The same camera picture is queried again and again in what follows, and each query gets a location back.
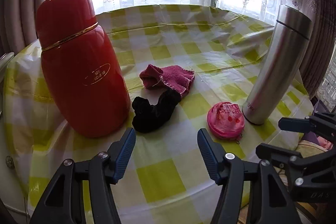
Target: beige curtain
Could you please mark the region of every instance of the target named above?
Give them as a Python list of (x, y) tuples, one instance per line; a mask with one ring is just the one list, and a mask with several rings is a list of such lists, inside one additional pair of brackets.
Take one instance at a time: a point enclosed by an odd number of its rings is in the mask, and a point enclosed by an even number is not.
[(312, 98), (328, 68), (336, 36), (336, 4), (317, 0), (316, 18), (305, 57), (300, 66), (303, 84)]
[(44, 0), (0, 0), (0, 55), (17, 54), (36, 40), (35, 13)]

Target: table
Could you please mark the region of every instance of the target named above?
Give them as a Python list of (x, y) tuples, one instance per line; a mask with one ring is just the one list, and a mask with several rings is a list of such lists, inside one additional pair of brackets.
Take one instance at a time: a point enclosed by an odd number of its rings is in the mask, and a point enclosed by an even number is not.
[[(197, 5), (147, 5), (97, 15), (117, 54), (131, 100), (157, 103), (162, 90), (143, 88), (139, 73), (148, 64), (180, 65), (195, 71), (190, 93), (172, 118), (155, 132), (137, 133), (136, 145), (119, 183), (112, 186), (121, 222), (155, 224), (209, 223), (221, 191), (209, 179), (197, 146), (197, 131), (209, 128), (206, 114), (221, 101), (240, 108), (255, 83), (267, 53), (273, 26), (226, 10)], [(8, 65), (4, 84), (7, 144), (32, 214), (50, 178), (64, 159), (91, 159), (106, 151), (131, 126), (103, 138), (77, 134), (51, 97), (35, 41)], [(257, 161), (255, 148), (265, 142), (295, 149), (300, 134), (281, 131), (281, 117), (302, 118), (313, 107), (299, 72), (262, 126), (246, 121), (243, 138), (218, 141), (241, 159)], [(248, 183), (243, 203), (248, 201)], [(87, 223), (93, 223), (88, 183), (84, 183)]]

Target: metal screw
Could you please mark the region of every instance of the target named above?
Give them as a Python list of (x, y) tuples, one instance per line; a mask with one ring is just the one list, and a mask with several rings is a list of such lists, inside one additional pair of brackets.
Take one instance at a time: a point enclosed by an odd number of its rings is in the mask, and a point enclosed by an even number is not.
[(291, 156), (291, 157), (289, 158), (290, 161), (296, 161), (296, 159), (297, 159), (297, 156)]
[(15, 168), (14, 161), (13, 161), (13, 158), (11, 156), (6, 156), (6, 165), (9, 169), (14, 169)]
[(100, 152), (100, 153), (98, 154), (99, 158), (102, 158), (102, 159), (106, 158), (108, 155), (109, 155), (109, 154), (108, 154), (107, 152)]
[(71, 160), (71, 159), (66, 159), (66, 160), (63, 162), (63, 164), (64, 164), (65, 166), (69, 166), (69, 165), (72, 164), (72, 160)]
[(268, 166), (269, 161), (268, 160), (261, 160), (261, 164), (264, 165), (264, 166)]
[(297, 178), (297, 179), (295, 180), (295, 185), (296, 185), (296, 186), (300, 186), (300, 185), (302, 185), (302, 183), (303, 183), (303, 178)]
[(227, 158), (228, 160), (233, 160), (235, 158), (235, 155), (233, 155), (232, 153), (226, 153), (225, 158)]

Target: blue gripper pad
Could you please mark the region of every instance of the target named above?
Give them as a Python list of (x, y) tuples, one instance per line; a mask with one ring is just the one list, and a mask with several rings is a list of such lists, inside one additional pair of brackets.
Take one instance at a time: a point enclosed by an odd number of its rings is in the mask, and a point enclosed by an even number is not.
[(208, 170), (209, 176), (215, 181), (217, 185), (221, 184), (221, 175), (223, 171), (223, 157), (225, 155), (224, 148), (215, 143), (208, 131), (205, 128), (201, 128), (197, 133), (197, 144), (201, 151), (202, 158), (205, 166)]
[(128, 128), (121, 139), (114, 142), (109, 148), (108, 153), (111, 155), (110, 159), (114, 163), (113, 180), (115, 183), (123, 178), (134, 146), (135, 131), (133, 128)]

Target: stainless steel bottle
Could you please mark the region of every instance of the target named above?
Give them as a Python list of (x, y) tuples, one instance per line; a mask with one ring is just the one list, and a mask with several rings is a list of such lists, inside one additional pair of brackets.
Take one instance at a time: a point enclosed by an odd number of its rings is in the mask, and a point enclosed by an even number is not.
[(264, 66), (243, 104), (245, 118), (263, 124), (275, 109), (297, 72), (308, 46), (311, 20), (281, 5)]

